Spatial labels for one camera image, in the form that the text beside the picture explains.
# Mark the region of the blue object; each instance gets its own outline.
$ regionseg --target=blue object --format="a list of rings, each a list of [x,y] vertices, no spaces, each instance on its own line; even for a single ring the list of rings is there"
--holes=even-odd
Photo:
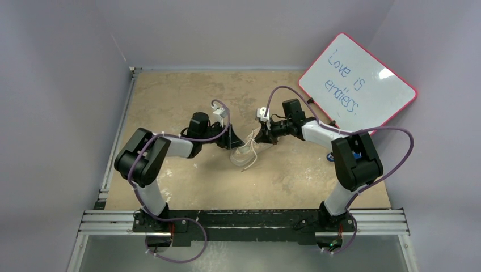
[[[359,159],[361,157],[361,154],[360,153],[354,153],[352,152],[352,154],[354,155],[354,158],[355,159]],[[334,157],[332,156],[332,153],[328,153],[326,155],[326,159],[329,161],[329,162],[334,162]]]

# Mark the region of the pink whiteboard frame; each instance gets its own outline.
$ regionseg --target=pink whiteboard frame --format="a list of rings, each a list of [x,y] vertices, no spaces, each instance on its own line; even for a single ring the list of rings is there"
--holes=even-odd
[[[389,122],[389,120],[393,119],[394,116],[396,116],[400,111],[402,111],[405,107],[407,107],[407,105],[411,104],[416,98],[417,98],[417,90],[416,88],[414,88],[411,84],[409,84],[407,81],[405,81],[402,77],[400,77],[395,71],[392,71],[389,67],[387,67],[387,65],[385,65],[381,60],[379,60],[376,56],[374,56],[373,54],[371,54],[371,52],[369,52],[367,49],[365,49],[362,45],[360,45],[357,41],[355,41],[353,38],[351,38],[347,33],[345,32],[340,32],[339,34],[336,35],[336,37],[329,43],[329,45],[324,49],[324,51],[319,55],[319,57],[313,62],[313,64],[311,64],[311,66],[309,66],[309,68],[304,72],[304,74],[302,74],[301,78],[299,78],[297,84],[299,85],[299,87],[303,90],[304,93],[306,93],[309,97],[311,97],[311,95],[306,91],[304,90],[304,88],[302,88],[302,86],[299,84],[299,81],[301,81],[301,79],[304,77],[304,75],[306,74],[307,71],[309,71],[309,69],[311,69],[311,67],[315,64],[315,62],[322,56],[322,54],[324,54],[324,52],[327,50],[327,48],[329,48],[329,46],[331,46],[332,42],[339,36],[339,35],[346,35],[347,38],[351,39],[354,43],[356,43],[360,48],[362,48],[364,51],[366,51],[367,54],[370,54],[371,57],[373,57],[376,61],[378,61],[380,64],[384,65],[384,67],[388,68],[391,72],[393,72],[393,74],[398,77],[400,80],[402,80],[406,85],[408,85],[411,89],[414,90],[414,97],[408,102],[406,103],[404,106],[402,106],[397,112],[395,112],[393,114],[393,116],[389,117],[384,123],[381,124],[381,126],[385,125],[387,122]],[[329,120],[334,120],[331,116],[329,116],[329,114],[327,114],[327,112],[321,108],[319,106],[319,104],[317,104],[316,101],[314,101],[314,103],[317,105],[317,107],[319,109],[322,110],[322,112],[327,116],[327,118],[329,118]]]

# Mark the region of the floor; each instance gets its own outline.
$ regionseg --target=floor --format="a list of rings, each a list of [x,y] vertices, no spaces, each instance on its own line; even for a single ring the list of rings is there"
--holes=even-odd
[[[243,139],[258,127],[255,111],[266,105],[272,89],[287,85],[300,90],[297,82],[301,75],[300,71],[143,72],[130,103],[122,146],[138,127],[157,133],[180,133],[194,112],[212,116],[209,105],[214,98],[230,108],[234,131]],[[295,96],[288,90],[277,91],[271,114],[282,115],[281,103]],[[318,108],[315,110],[321,120],[328,122]],[[171,209],[317,208],[337,182],[334,164],[326,160],[327,153],[316,144],[283,137],[241,173],[242,168],[230,162],[230,151],[205,144],[193,159],[166,158],[157,183]],[[351,207],[390,207],[384,183],[363,193]],[[138,208],[129,184],[115,172],[106,209]]]

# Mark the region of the gray wall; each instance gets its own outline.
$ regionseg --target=gray wall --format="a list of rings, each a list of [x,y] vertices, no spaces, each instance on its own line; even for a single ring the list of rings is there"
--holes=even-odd
[[[303,69],[347,32],[369,45],[394,0],[96,0],[131,66]]]
[[[129,70],[93,1],[2,1],[0,37],[0,271],[65,271]]]
[[[416,86],[419,96],[391,123],[415,149],[389,181],[404,207],[421,271],[479,271],[481,260],[480,1],[396,1],[369,49]],[[377,134],[391,168],[404,135]]]

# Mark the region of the purple cable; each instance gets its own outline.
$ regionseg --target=purple cable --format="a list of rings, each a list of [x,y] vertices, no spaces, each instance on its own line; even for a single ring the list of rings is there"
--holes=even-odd
[[[173,135],[173,134],[157,134],[157,135],[154,135],[152,138],[150,138],[147,143],[144,145],[144,147],[142,148],[142,150],[139,152],[137,158],[135,159],[134,163],[132,164],[130,170],[129,170],[129,173],[127,175],[127,181],[129,182],[129,184],[134,188],[134,192],[135,192],[135,195],[137,197],[137,200],[139,201],[141,207],[144,209],[144,211],[150,215],[152,218],[154,218],[155,220],[158,220],[160,222],[173,222],[173,221],[180,221],[180,220],[186,220],[186,221],[190,221],[190,222],[193,222],[194,224],[198,225],[200,227],[200,229],[202,230],[202,233],[204,234],[204,246],[202,247],[202,249],[200,250],[200,252],[195,255],[194,257],[190,258],[190,259],[187,259],[187,260],[175,260],[175,259],[171,259],[171,258],[168,258],[168,257],[164,257],[164,256],[161,256],[161,255],[158,255],[157,253],[154,253],[152,252],[148,246],[147,246],[147,241],[145,243],[146,247],[147,247],[147,252],[149,252],[150,254],[152,254],[154,257],[158,257],[160,259],[163,259],[165,261],[168,261],[168,262],[173,262],[173,263],[176,263],[176,264],[184,264],[186,262],[191,262],[197,258],[199,258],[203,252],[205,251],[205,249],[207,248],[207,233],[205,232],[205,228],[197,221],[191,219],[191,218],[171,218],[171,219],[164,219],[164,218],[160,218],[158,216],[156,216],[155,214],[153,214],[146,206],[145,206],[145,203],[143,202],[142,198],[140,197],[138,191],[137,191],[137,184],[135,184],[133,181],[132,181],[132,175],[133,175],[133,172],[134,172],[134,169],[137,165],[137,163],[141,160],[142,158],[142,154],[145,153],[145,151],[147,151],[147,149],[149,148],[149,146],[158,138],[160,137],[173,137],[173,138],[180,138],[180,139],[183,139],[183,140],[188,140],[188,141],[193,141],[193,142],[209,142],[209,141],[213,141],[217,138],[219,138],[220,136],[222,136],[224,133],[226,133],[227,131],[227,128],[230,126],[230,110],[229,108],[220,100],[218,99],[214,99],[212,100],[211,102],[211,105],[214,105],[214,102],[218,102],[219,104],[221,104],[224,109],[226,109],[227,111],[227,125],[225,125],[224,127],[224,130],[222,132],[220,132],[219,134],[217,134],[216,136],[214,137],[211,137],[211,138],[208,138],[208,139],[192,139],[192,138],[187,138],[187,137],[179,137],[178,135]]]
[[[338,128],[335,128],[335,127],[332,127],[332,126],[328,126],[326,124],[324,124],[323,122],[321,122],[319,120],[319,117],[317,116],[317,114],[314,112],[314,110],[311,108],[311,106],[307,103],[307,101],[304,99],[304,97],[301,96],[301,94],[294,90],[293,88],[289,87],[289,86],[278,86],[276,88],[274,88],[274,90],[272,90],[271,92],[271,95],[269,96],[269,100],[267,101],[267,109],[265,111],[265,115],[264,117],[267,117],[267,111],[269,110],[269,106],[271,104],[271,99],[272,99],[272,96],[274,95],[274,93],[281,89],[281,88],[286,88],[292,92],[294,92],[297,96],[299,96],[299,98],[304,102],[304,104],[306,104],[306,106],[309,108],[309,110],[311,111],[311,113],[313,114],[313,116],[315,117],[316,121],[318,122],[319,126],[324,128],[324,129],[327,129],[329,131],[333,131],[333,132],[336,132],[336,133],[339,133],[339,134],[344,134],[344,135],[356,135],[356,134],[360,134],[360,133],[366,133],[366,132],[370,132],[370,131],[375,131],[375,130],[398,130],[398,131],[402,131],[404,133],[406,133],[409,137],[409,149],[408,151],[406,152],[406,154],[404,155],[404,157],[401,159],[401,161],[393,168],[391,169],[391,171],[389,171],[387,174],[385,174],[384,176],[382,176],[380,179],[378,179],[377,181],[373,182],[372,184],[360,189],[355,195],[352,196],[352,198],[349,200],[349,202],[347,203],[346,205],[346,209],[349,209],[349,207],[351,206],[352,202],[354,202],[354,199],[356,199],[357,196],[359,196],[360,193],[366,191],[367,189],[371,188],[372,186],[375,186],[376,184],[380,183],[381,181],[387,179],[389,176],[391,176],[394,172],[396,172],[399,167],[401,167],[401,165],[404,164],[404,162],[407,160],[407,158],[410,156],[411,152],[412,152],[412,149],[414,148],[414,137],[412,136],[411,132],[409,132],[409,130],[403,128],[403,127],[398,127],[398,126],[376,126],[376,127],[371,127],[371,128],[368,128],[368,129],[361,129],[361,130],[358,130],[356,132],[351,132],[351,131],[345,131],[345,130],[341,130],[341,129],[338,129]],[[354,216],[349,213],[352,217],[352,219],[354,220],[354,223],[355,223],[355,228],[354,228],[354,234],[352,235],[351,239],[349,240],[349,242],[342,247],[342,249],[340,250],[337,250],[336,253],[339,253],[343,250],[345,250],[346,248],[348,248],[352,242],[354,241],[354,238],[356,237],[356,233],[357,233],[357,221],[355,220]]]
[[[317,114],[315,114],[314,110],[311,108],[311,106],[309,105],[309,103],[307,103],[307,101],[304,99],[304,97],[302,97],[301,94],[300,94],[298,91],[292,89],[292,88],[289,87],[289,86],[284,86],[284,85],[282,85],[282,86],[277,86],[276,88],[274,88],[274,90],[272,90],[271,95],[269,96],[269,100],[267,100],[267,106],[266,106],[266,109],[265,109],[264,117],[267,117],[267,113],[268,113],[268,111],[269,111],[269,107],[271,106],[272,96],[274,95],[274,93],[275,93],[277,90],[282,89],[282,88],[288,89],[288,90],[292,91],[293,93],[295,93],[297,96],[299,96],[299,98],[302,99],[302,101],[304,102],[304,104],[306,104],[306,106],[309,108],[309,110],[311,111],[311,113],[313,113],[313,116],[316,118],[317,123],[319,123],[319,117],[317,116]]]

